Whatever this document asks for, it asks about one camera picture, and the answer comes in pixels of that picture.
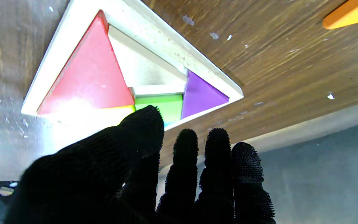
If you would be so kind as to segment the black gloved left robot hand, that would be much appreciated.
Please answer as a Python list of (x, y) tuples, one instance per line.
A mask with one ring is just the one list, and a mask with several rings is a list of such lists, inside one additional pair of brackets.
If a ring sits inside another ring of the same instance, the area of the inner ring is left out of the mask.
[(198, 138), (183, 129), (156, 204), (164, 125), (147, 106), (117, 126), (40, 157), (21, 176), (5, 224), (274, 224), (260, 158), (210, 130), (197, 174)]

